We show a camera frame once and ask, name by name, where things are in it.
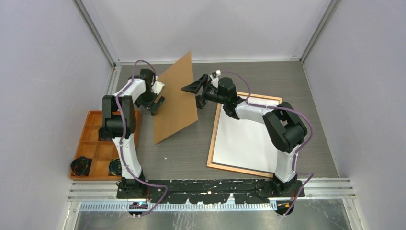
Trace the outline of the brown backing board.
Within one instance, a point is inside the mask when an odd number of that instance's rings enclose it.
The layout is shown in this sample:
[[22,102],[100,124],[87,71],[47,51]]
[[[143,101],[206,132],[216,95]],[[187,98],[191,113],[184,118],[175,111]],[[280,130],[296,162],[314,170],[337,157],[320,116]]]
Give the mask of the brown backing board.
[[194,82],[191,53],[172,64],[158,80],[165,84],[160,93],[165,100],[154,115],[154,144],[198,120],[194,94],[181,90]]

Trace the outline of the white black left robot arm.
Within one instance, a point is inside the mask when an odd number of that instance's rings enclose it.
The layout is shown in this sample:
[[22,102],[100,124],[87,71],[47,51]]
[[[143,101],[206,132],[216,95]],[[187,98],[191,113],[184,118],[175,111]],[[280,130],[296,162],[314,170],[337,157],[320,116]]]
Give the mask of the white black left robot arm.
[[102,98],[101,129],[116,146],[122,169],[118,190],[129,192],[135,198],[142,198],[149,186],[136,155],[135,108],[143,107],[155,115],[165,100],[159,95],[163,87],[156,74],[144,68],[138,75],[130,77],[118,92]]

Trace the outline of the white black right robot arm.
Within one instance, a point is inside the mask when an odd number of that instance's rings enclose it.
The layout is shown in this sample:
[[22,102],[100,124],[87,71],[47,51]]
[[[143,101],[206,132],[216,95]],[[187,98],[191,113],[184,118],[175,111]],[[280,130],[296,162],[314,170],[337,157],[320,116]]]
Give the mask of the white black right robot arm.
[[236,120],[249,120],[265,126],[270,141],[278,150],[276,170],[271,183],[275,194],[287,196],[297,181],[298,151],[305,143],[308,131],[303,116],[288,102],[267,105],[250,102],[237,93],[233,80],[220,77],[220,72],[204,74],[195,82],[181,88],[196,96],[196,106],[204,108],[207,101],[222,104],[225,114]]

